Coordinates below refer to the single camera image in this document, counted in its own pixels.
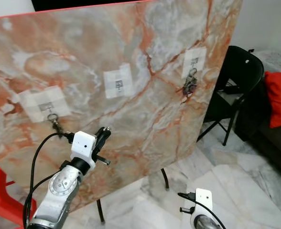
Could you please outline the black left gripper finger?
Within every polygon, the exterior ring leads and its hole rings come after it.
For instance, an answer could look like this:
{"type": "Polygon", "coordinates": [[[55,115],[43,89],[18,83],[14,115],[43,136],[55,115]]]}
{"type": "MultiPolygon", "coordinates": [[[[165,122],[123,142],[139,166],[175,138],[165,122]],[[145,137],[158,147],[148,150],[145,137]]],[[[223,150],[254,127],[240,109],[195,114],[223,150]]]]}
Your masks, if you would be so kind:
{"type": "Polygon", "coordinates": [[[96,150],[100,151],[104,144],[106,143],[106,140],[110,137],[111,135],[111,130],[110,127],[101,127],[98,131],[97,131],[97,141],[96,141],[96,150]]]}

